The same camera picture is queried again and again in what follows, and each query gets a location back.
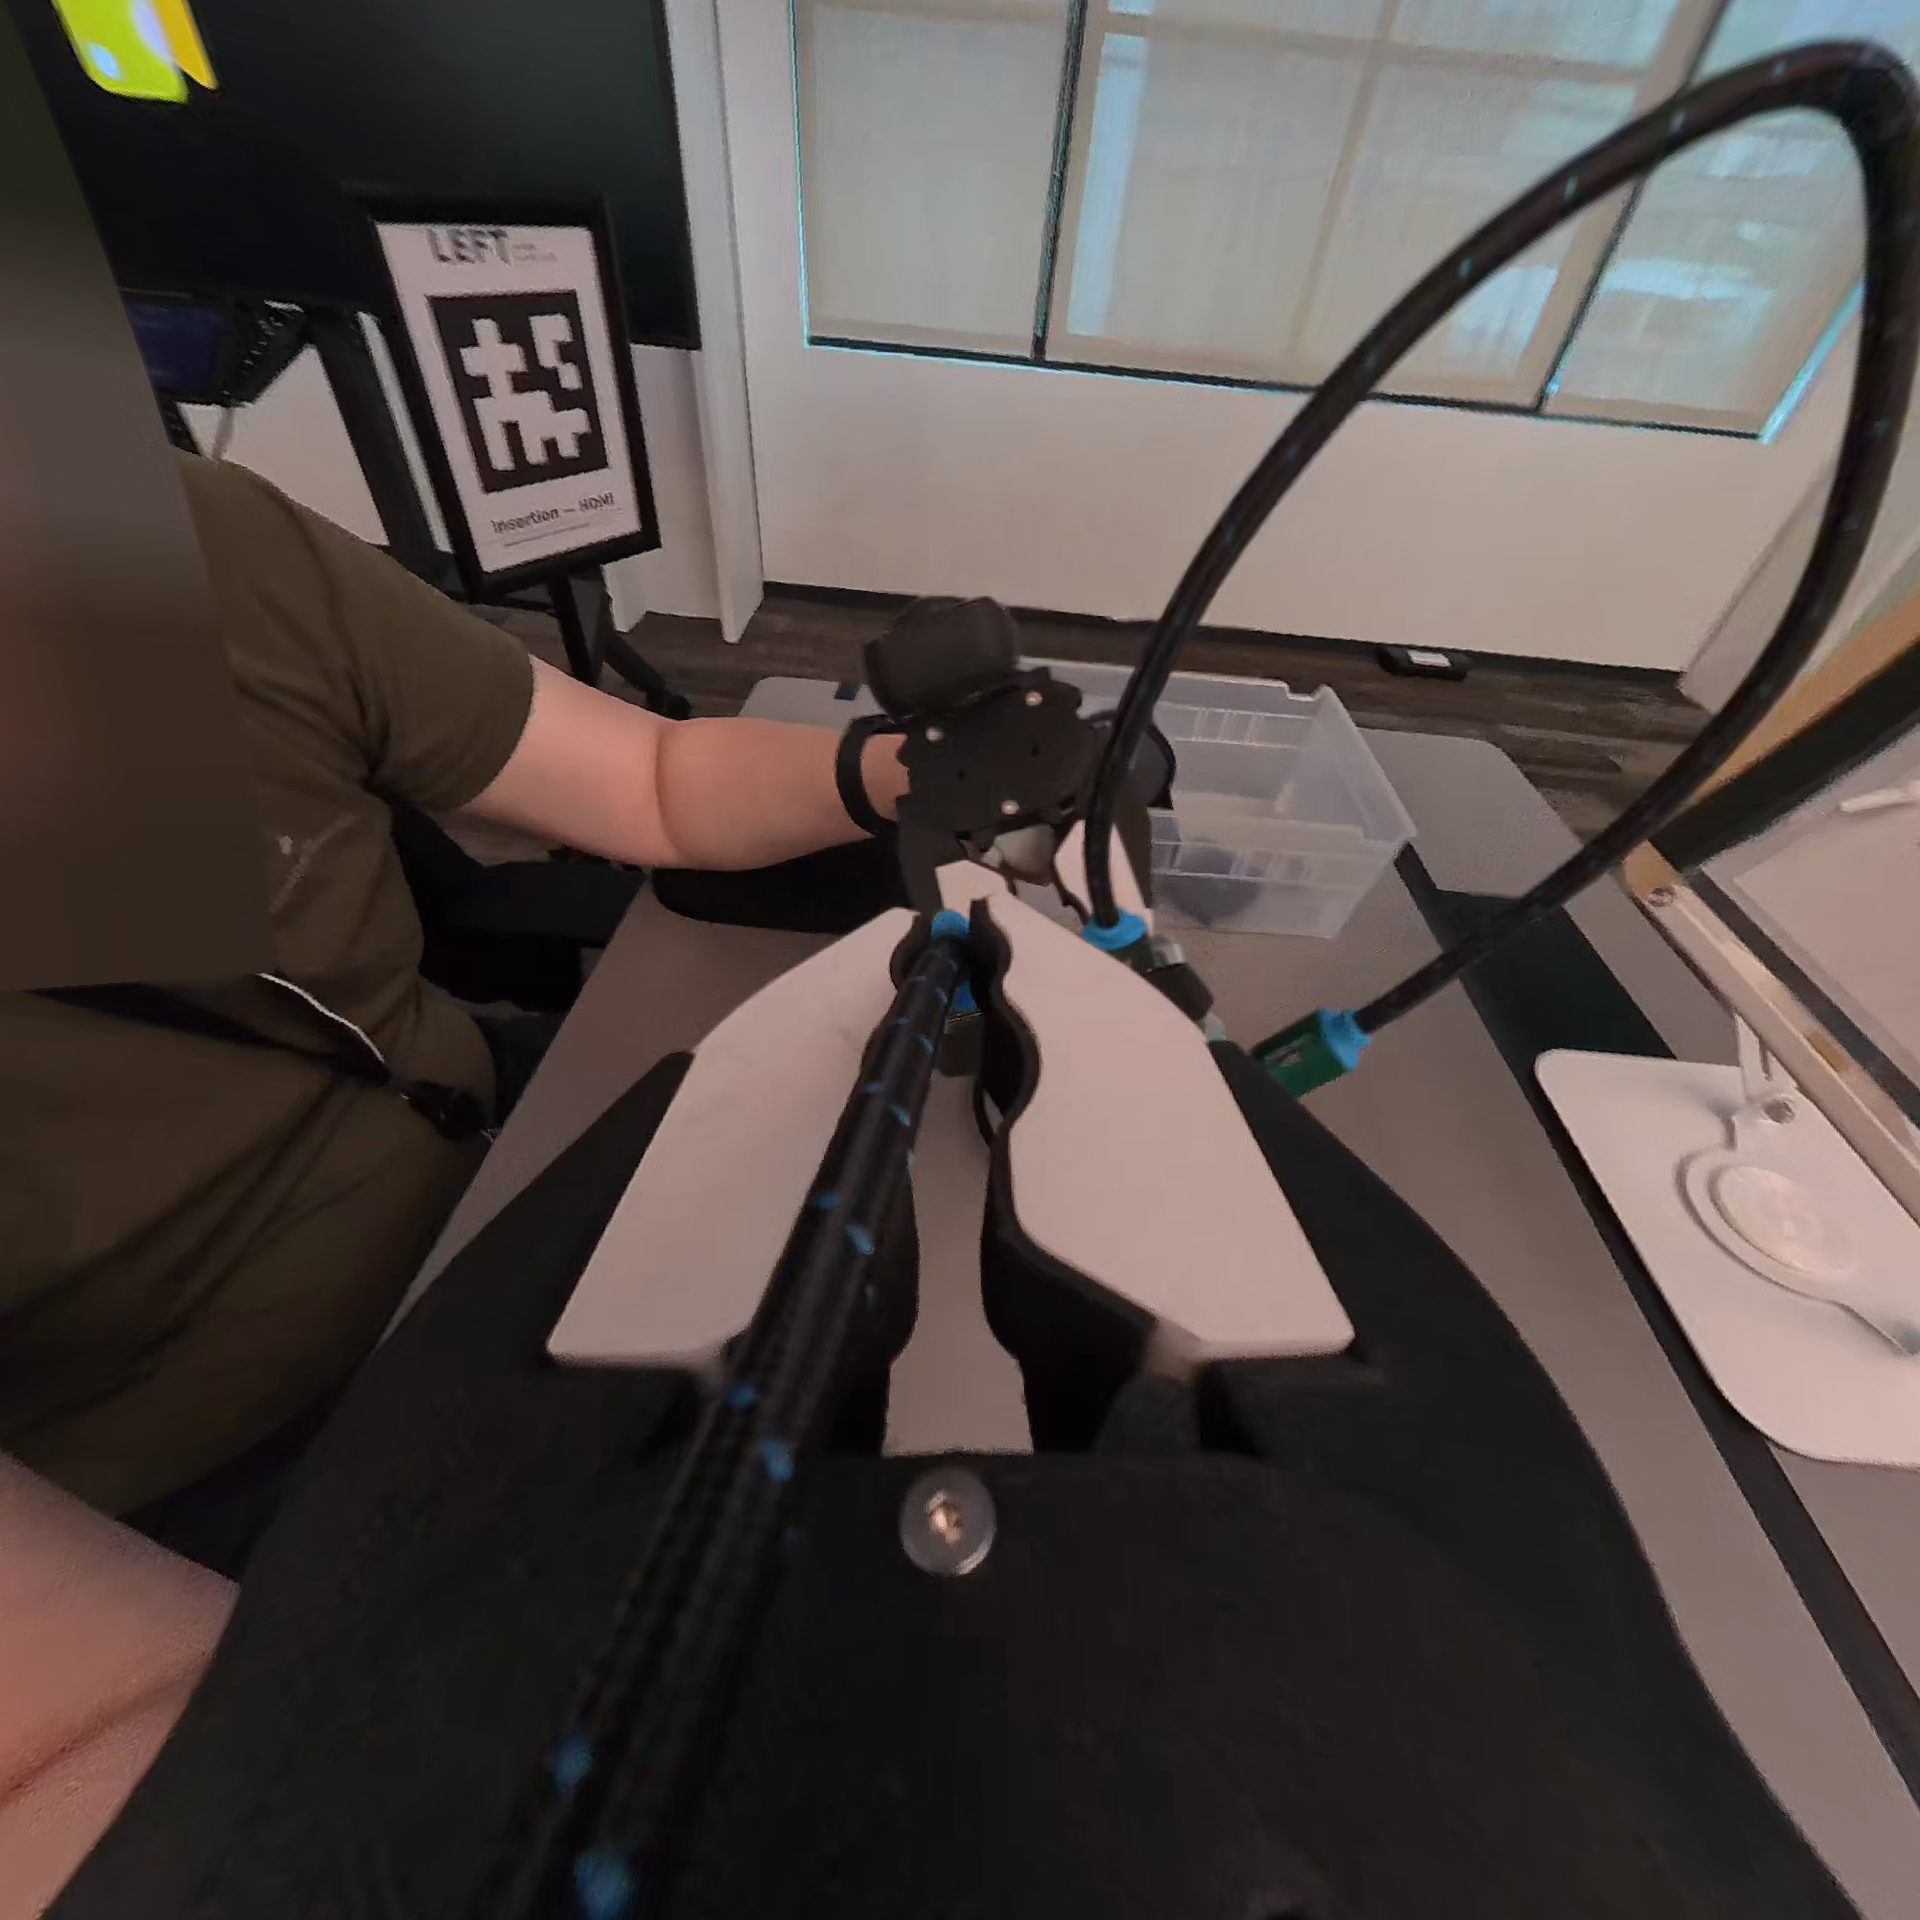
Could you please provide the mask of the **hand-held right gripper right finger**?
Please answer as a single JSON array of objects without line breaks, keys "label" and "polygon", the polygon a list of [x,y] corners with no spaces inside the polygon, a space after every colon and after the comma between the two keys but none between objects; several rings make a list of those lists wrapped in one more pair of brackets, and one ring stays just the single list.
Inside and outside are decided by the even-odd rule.
[{"label": "hand-held right gripper right finger", "polygon": [[1331,1364],[1357,1329],[1224,1071],[1162,987],[1011,895],[970,908],[994,1116],[982,1299],[1036,1453],[1139,1377]]}]

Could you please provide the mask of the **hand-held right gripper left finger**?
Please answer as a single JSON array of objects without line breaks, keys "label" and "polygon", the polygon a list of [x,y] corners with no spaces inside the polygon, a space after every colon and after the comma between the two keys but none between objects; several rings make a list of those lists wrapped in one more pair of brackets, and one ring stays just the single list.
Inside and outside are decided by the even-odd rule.
[{"label": "hand-held right gripper left finger", "polygon": [[900,908],[782,973],[692,1049],[546,1352],[711,1373],[743,1332],[894,999]]}]

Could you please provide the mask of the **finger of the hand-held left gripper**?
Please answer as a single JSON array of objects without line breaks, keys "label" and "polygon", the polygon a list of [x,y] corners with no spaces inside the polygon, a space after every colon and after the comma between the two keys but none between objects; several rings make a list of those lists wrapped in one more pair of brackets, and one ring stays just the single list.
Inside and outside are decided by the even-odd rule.
[{"label": "finger of the hand-held left gripper", "polygon": [[[1088,823],[1074,821],[1050,854],[1050,886],[1077,923],[1097,918],[1088,877]],[[1115,911],[1154,927],[1150,823],[1142,810],[1120,810],[1110,840],[1110,886]]]}]

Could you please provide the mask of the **black hdmi cable green plugs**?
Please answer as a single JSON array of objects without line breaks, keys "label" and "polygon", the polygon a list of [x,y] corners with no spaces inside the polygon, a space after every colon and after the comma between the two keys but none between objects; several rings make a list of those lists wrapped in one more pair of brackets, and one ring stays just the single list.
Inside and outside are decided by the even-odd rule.
[{"label": "black hdmi cable green plugs", "polygon": [[1906,62],[1859,40],[1810,41],[1749,60],[1644,111],[1521,194],[1419,278],[1320,382],[1235,489],[1157,618],[1106,723],[1086,810],[1086,936],[1111,956],[1131,956],[1142,944],[1136,915],[1115,901],[1111,871],[1124,781],[1188,640],[1273,507],[1377,382],[1497,268],[1575,213],[1648,177],[1668,159],[1788,111],[1818,112],[1845,136],[1859,171],[1864,250],[1859,341],[1829,493],[1772,636],[1665,772],[1523,898],[1357,1010],[1318,1010],[1263,1038],[1254,1059],[1284,1093],[1300,1097],[1349,1073],[1384,1028],[1461,981],[1655,838],[1702,793],[1812,658],[1881,517],[1916,378],[1917,106]]},{"label": "black hdmi cable green plugs", "polygon": [[970,926],[938,908],[907,936],[763,1302],[660,1501],[611,1635],[527,1788],[467,1914],[652,1916],[701,1788],[815,1447],[868,1301],[946,1015],[973,977]]}]

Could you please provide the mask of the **clear plastic bin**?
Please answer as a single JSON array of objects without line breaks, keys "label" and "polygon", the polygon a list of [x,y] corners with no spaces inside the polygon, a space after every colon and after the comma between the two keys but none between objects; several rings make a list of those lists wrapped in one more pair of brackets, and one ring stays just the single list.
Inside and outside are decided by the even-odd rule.
[{"label": "clear plastic bin", "polygon": [[1154,709],[1168,800],[1145,812],[1164,931],[1333,938],[1414,837],[1336,694],[1177,671]]}]

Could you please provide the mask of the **person's right forearm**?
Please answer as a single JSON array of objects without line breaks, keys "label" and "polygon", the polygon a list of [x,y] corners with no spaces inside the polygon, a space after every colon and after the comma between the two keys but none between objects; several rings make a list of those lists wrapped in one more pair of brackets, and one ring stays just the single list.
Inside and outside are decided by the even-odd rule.
[{"label": "person's right forearm", "polygon": [[38,1918],[156,1761],[236,1586],[2,1458],[2,1914]]}]

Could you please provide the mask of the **person's left forearm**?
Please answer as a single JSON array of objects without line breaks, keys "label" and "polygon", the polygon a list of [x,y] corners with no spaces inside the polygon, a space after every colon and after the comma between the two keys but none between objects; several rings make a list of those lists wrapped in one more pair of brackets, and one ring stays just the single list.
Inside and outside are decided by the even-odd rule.
[{"label": "person's left forearm", "polygon": [[843,736],[757,718],[664,719],[536,663],[527,723],[457,817],[640,869],[748,871],[871,837],[907,792],[898,741],[872,735],[838,779]]}]

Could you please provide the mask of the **black sign stand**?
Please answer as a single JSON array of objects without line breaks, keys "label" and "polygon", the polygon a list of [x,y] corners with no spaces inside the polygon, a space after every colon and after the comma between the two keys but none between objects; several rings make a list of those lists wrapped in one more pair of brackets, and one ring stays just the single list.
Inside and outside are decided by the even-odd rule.
[{"label": "black sign stand", "polygon": [[477,610],[548,612],[558,629],[563,666],[575,681],[597,688],[611,677],[652,713],[690,713],[685,696],[622,636],[609,588],[587,564],[548,568],[517,588],[467,588],[448,532],[430,521],[439,498],[426,447],[377,322],[339,303],[301,303],[298,332],[320,361],[381,541],[398,564]]}]

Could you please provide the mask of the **person in olive shirt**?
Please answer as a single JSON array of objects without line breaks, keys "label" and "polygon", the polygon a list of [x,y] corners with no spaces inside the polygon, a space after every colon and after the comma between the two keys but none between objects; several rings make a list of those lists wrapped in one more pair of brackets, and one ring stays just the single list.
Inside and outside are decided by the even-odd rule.
[{"label": "person in olive shirt", "polygon": [[496,627],[246,469],[178,470],[232,668],[265,973],[187,988],[271,1047],[9,993],[4,1453],[121,1518],[225,1470],[370,1352],[480,1133],[346,1071],[358,1038],[489,1125],[477,1022],[420,976],[391,805],[507,768],[533,668]]}]

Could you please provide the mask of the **wood edged display stand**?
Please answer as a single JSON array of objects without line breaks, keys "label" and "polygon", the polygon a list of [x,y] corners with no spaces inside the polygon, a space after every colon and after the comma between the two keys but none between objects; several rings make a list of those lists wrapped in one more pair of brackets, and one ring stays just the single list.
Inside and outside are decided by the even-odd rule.
[{"label": "wood edged display stand", "polygon": [[1734,1021],[1730,1067],[1534,1068],[1691,1356],[1786,1453],[1917,1464],[1916,597],[1717,774],[1712,843],[1620,884]]}]

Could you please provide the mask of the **black framed marker sign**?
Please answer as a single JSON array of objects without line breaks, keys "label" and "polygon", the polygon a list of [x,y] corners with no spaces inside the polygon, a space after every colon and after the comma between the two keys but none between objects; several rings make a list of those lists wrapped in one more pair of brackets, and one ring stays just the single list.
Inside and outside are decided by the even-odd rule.
[{"label": "black framed marker sign", "polygon": [[660,543],[602,196],[348,183],[391,357],[467,599]]}]

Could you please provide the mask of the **large window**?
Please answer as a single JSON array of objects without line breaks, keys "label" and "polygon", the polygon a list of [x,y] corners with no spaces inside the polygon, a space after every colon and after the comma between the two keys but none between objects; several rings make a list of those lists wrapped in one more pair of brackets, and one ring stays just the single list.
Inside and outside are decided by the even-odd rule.
[{"label": "large window", "polygon": [[[815,345],[1308,390],[1435,260],[1674,91],[1908,2],[792,5]],[[1383,383],[1771,441],[1859,309],[1841,135],[1778,112],[1529,248]]]}]

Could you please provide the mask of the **small blue screen device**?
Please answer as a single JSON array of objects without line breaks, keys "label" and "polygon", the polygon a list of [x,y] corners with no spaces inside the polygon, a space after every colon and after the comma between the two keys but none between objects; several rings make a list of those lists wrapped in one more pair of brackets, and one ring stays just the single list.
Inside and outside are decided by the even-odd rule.
[{"label": "small blue screen device", "polygon": [[122,292],[156,396],[218,409],[256,403],[309,346],[304,315],[285,303]]}]

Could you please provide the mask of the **yellow green sticker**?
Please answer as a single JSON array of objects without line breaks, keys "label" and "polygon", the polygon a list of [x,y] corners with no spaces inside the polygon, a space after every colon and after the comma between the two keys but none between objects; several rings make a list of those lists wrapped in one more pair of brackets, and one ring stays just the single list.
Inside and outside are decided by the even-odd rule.
[{"label": "yellow green sticker", "polygon": [[183,105],[192,89],[218,91],[192,5],[54,2],[85,79],[104,93]]}]

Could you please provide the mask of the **black wall screen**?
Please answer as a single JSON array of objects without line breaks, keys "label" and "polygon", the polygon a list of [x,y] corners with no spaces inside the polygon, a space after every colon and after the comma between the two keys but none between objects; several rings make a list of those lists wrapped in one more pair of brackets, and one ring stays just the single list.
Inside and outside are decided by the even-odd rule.
[{"label": "black wall screen", "polygon": [[127,292],[384,309],[348,183],[602,196],[628,338],[699,345],[658,2],[192,5],[218,91],[93,87],[47,2],[10,5]]}]

